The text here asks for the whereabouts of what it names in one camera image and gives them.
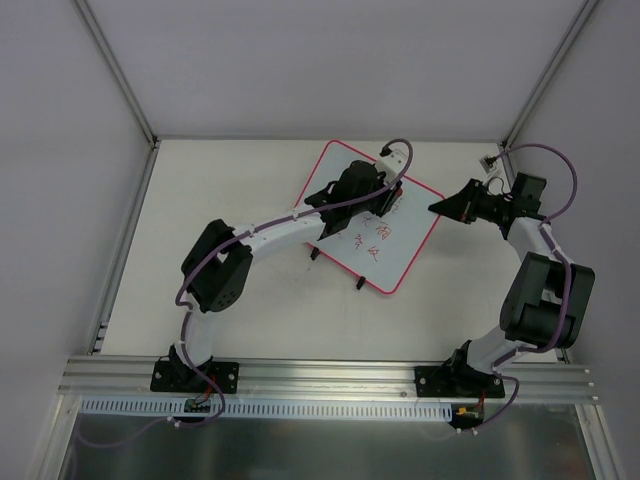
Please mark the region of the pink framed whiteboard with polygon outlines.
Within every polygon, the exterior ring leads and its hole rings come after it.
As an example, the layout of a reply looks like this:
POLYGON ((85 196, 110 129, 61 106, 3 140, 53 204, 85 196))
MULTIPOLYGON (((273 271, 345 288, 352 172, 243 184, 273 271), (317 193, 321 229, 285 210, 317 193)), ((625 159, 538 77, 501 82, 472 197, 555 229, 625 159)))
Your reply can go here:
MULTIPOLYGON (((375 163, 374 157, 339 140, 329 141, 296 201, 303 200, 324 188, 354 160, 375 163)), ((358 279, 383 294, 393 294, 404 280, 423 246, 434 230, 439 215, 428 207, 445 197, 440 192, 415 180, 409 175, 402 179, 403 190, 399 208, 379 218, 361 213, 351 219, 340 233, 323 240, 307 243, 318 247, 326 256, 358 279)))

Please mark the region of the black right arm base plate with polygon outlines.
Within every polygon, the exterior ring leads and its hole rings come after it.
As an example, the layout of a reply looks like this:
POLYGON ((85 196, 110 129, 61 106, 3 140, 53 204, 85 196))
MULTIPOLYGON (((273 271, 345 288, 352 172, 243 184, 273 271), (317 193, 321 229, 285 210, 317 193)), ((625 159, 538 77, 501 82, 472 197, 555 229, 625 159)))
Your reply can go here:
POLYGON ((414 383, 419 398, 480 398, 505 397, 502 381, 495 375, 477 372, 468 367, 416 366, 414 383))

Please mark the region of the aluminium left corner post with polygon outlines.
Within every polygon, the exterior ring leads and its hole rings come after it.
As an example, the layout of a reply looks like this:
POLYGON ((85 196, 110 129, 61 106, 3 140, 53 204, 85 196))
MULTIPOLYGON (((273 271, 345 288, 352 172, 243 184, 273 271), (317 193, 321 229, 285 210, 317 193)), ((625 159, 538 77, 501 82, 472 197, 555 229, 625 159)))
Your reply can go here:
POLYGON ((86 29, 102 62, 106 66, 145 142, 148 146, 154 148, 158 142, 158 136, 154 132, 150 121, 148 120, 119 60, 117 59, 111 43, 107 38, 91 3, 86 0, 71 0, 70 3, 86 29))

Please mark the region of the aluminium right corner post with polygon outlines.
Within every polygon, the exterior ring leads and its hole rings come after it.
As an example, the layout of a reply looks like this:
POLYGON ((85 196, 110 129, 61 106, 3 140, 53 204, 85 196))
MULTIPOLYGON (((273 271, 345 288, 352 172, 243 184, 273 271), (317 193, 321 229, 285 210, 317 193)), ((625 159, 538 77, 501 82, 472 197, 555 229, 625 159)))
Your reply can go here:
POLYGON ((600 5, 600 0, 585 0, 580 3, 577 12, 554 48, 514 122, 499 143, 501 147, 513 145, 521 135, 600 5))

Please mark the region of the black whiteboard stand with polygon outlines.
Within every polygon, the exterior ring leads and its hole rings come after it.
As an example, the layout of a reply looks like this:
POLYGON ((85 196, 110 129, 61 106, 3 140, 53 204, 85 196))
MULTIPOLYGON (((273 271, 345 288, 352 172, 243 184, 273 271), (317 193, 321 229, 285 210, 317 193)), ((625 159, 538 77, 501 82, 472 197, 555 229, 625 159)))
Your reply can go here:
MULTIPOLYGON (((318 247, 313 247, 311 249, 310 259, 312 262, 315 262, 321 255, 323 255, 323 252, 318 247)), ((366 277, 359 276, 356 282, 356 290, 361 291, 365 284, 366 284, 366 277)))

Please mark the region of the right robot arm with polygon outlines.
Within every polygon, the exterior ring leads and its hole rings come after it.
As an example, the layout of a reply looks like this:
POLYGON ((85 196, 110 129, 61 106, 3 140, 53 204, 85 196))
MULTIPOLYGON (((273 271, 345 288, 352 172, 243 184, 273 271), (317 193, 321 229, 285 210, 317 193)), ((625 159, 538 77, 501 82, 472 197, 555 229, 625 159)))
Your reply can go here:
POLYGON ((595 283, 594 271, 569 258, 540 215, 541 177, 518 174, 509 193, 494 195, 477 179, 429 211, 471 224, 496 225, 521 261, 502 304, 499 323, 484 336, 456 349, 429 383, 443 383, 459 396, 489 387, 505 365, 529 354, 572 346, 595 283))

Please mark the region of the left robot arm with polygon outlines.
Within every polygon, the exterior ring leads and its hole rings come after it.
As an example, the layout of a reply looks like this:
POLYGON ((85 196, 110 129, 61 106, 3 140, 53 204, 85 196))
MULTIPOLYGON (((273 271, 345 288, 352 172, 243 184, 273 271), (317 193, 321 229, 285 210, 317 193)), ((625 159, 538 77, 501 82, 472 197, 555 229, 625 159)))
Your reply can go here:
POLYGON ((304 198, 289 212, 261 224, 231 227, 210 222, 181 266, 184 275, 175 304, 186 309, 175 343, 179 361, 173 378, 187 391, 202 388, 208 379, 205 364, 212 355, 189 352, 188 329, 195 313, 221 312, 240 297, 251 266, 294 244, 323 240, 346 229, 361 213, 382 217, 401 196, 406 163, 355 160, 337 180, 304 198))

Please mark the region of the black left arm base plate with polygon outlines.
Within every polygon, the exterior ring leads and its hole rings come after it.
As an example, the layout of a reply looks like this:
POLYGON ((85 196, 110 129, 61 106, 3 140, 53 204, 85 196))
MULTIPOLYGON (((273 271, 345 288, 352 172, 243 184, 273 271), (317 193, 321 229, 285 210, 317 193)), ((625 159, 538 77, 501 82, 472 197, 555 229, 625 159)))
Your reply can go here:
MULTIPOLYGON (((200 370, 213 381, 224 394, 235 394, 239 380, 240 364, 237 362, 208 361, 200 370)), ((204 393, 208 388, 216 390, 179 359, 160 358, 154 365, 150 390, 161 393, 204 393)))

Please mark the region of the aluminium corner post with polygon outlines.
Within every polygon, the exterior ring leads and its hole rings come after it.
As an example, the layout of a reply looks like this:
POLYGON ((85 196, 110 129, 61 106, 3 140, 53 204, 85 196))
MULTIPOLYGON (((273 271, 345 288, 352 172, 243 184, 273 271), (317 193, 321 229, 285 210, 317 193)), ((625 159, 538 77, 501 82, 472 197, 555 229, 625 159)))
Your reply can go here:
POLYGON ((501 147, 513 145, 521 135, 600 5, 600 0, 585 0, 580 3, 577 12, 554 48, 514 122, 499 143, 501 147))
POLYGON ((148 146, 154 148, 158 142, 158 136, 154 132, 150 121, 148 120, 119 60, 117 59, 111 43, 107 38, 91 3, 86 0, 71 0, 70 3, 86 29, 102 62, 106 66, 145 142, 148 146))

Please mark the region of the aluminium mounting rail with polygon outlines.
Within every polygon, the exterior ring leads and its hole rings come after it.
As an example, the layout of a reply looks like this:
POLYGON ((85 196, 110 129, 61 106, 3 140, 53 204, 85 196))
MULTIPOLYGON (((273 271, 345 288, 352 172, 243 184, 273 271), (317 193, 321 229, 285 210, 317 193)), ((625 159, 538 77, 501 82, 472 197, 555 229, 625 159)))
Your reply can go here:
MULTIPOLYGON (((154 357, 72 356, 60 394, 146 395, 154 357)), ((413 362, 239 359, 238 397, 310 400, 414 400, 424 380, 413 362)), ((507 395, 519 380, 517 400, 527 404, 598 404, 588 367, 566 363, 515 363, 504 369, 507 395)))

